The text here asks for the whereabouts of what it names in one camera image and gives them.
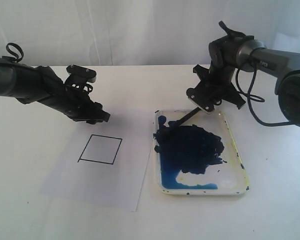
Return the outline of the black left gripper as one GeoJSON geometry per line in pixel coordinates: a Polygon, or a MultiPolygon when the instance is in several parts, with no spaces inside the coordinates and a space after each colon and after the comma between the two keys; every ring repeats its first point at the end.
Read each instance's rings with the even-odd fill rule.
{"type": "Polygon", "coordinates": [[[103,105],[90,99],[87,92],[64,84],[49,86],[40,85],[45,97],[38,102],[52,108],[75,122],[85,122],[90,125],[108,122],[111,114],[103,110],[103,105]]]}

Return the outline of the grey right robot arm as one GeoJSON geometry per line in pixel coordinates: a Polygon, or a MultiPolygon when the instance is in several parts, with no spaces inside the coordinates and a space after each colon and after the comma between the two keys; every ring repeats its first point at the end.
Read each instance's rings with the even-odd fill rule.
{"type": "Polygon", "coordinates": [[[196,65],[193,72],[200,81],[188,88],[187,97],[200,110],[211,113],[222,101],[240,109],[244,104],[253,118],[265,127],[300,127],[300,53],[268,49],[252,35],[224,36],[209,43],[210,67],[196,65]],[[284,122],[262,121],[253,110],[252,89],[257,72],[276,78],[274,93],[284,122]]]}

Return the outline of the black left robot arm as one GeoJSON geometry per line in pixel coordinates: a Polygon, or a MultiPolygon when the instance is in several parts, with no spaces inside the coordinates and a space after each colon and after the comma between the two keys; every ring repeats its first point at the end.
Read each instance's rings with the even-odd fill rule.
{"type": "Polygon", "coordinates": [[[31,67],[0,58],[0,97],[17,99],[27,105],[38,102],[75,122],[108,122],[110,114],[89,94],[96,81],[96,71],[78,65],[66,68],[63,81],[50,66],[31,67]]]}

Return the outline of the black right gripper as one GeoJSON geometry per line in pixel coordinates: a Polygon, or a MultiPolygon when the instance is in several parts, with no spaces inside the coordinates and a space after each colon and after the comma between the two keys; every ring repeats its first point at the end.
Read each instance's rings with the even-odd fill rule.
{"type": "Polygon", "coordinates": [[[232,83],[232,78],[235,72],[234,67],[226,66],[217,68],[211,64],[209,68],[205,68],[198,64],[192,71],[199,78],[197,86],[215,88],[216,98],[220,98],[222,102],[226,101],[231,103],[238,109],[245,105],[246,101],[240,96],[238,90],[232,83]]]}

